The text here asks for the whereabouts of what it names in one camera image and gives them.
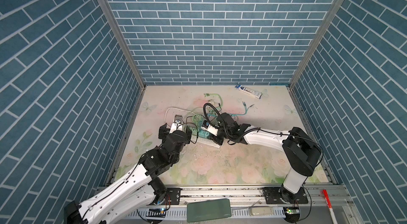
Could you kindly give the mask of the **white power strip coloured sockets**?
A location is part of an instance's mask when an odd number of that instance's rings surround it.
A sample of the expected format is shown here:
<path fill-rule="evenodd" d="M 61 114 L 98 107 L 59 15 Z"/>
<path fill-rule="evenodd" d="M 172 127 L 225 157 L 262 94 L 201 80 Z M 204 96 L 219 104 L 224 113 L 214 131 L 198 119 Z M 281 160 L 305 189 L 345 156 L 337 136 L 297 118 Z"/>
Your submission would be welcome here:
<path fill-rule="evenodd" d="M 173 107 L 173 106 L 172 106 L 172 107 L 168 107 L 168 109 L 166 110 L 165 115 L 164 115 L 164 122 L 166 121 L 166 116 L 167 116 L 167 114 L 168 114 L 168 112 L 169 112 L 170 110 L 183 111 L 183 112 L 187 112 L 187 113 L 192 113 L 193 115 L 197 114 L 197 113 L 194 112 L 194 111 L 190 111 L 190 110 L 186 110 L 186 109 L 181 109 L 181 108 Z M 208 146 L 211 146 L 211 147 L 220 148 L 219 145 L 217 145 L 215 142 L 213 142 L 212 140 L 209 140 L 209 139 L 207 139 L 207 138 L 198 137 L 198 141 L 197 141 L 197 142 L 202 143 L 202 144 L 205 144 L 205 145 L 208 145 Z"/>

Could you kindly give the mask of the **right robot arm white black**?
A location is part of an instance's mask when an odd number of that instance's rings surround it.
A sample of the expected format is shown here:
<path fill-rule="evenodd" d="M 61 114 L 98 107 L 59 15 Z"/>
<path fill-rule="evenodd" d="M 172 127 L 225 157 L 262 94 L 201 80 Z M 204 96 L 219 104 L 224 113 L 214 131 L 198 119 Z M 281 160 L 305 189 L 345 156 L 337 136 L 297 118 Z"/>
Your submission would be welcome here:
<path fill-rule="evenodd" d="M 306 179 L 313 175 L 323 155 L 322 148 L 299 127 L 288 131 L 267 130 L 246 123 L 238 124 L 229 114 L 222 113 L 213 123 L 204 121 L 201 128 L 209 132 L 218 145 L 227 139 L 285 153 L 290 170 L 281 186 L 281 194 L 296 195 Z"/>

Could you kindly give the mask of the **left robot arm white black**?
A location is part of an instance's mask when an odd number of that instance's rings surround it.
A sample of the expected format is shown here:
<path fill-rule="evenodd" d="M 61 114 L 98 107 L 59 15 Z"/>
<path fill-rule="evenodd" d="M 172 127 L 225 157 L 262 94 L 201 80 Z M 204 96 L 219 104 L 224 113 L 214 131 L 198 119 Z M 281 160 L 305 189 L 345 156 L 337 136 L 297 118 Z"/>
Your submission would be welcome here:
<path fill-rule="evenodd" d="M 70 202 L 64 208 L 64 223 L 115 224 L 139 208 L 161 203 L 167 188 L 159 176 L 179 161 L 191 137 L 192 130 L 187 125 L 161 126 L 162 143 L 142 154 L 129 172 L 102 192 L 81 203 Z"/>

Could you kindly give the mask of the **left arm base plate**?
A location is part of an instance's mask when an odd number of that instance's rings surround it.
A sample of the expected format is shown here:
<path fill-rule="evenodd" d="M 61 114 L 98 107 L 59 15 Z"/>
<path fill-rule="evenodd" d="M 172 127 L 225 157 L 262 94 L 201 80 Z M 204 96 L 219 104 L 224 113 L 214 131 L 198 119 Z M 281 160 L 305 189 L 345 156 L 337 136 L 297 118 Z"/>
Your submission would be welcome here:
<path fill-rule="evenodd" d="M 180 204 L 181 188 L 167 188 L 164 198 L 160 201 L 163 206 L 177 206 Z"/>

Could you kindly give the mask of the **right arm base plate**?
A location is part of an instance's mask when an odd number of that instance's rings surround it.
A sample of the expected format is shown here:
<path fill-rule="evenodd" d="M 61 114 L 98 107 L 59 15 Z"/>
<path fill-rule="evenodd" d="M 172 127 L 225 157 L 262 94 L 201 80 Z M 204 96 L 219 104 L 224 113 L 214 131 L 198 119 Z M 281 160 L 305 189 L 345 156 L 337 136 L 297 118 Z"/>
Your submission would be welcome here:
<path fill-rule="evenodd" d="M 262 194 L 264 195 L 266 204 L 268 205 L 294 205 L 295 203 L 299 205 L 308 204 L 308 197 L 303 187 L 301 187 L 297 193 L 291 193 L 283 186 L 265 187 L 262 189 Z"/>

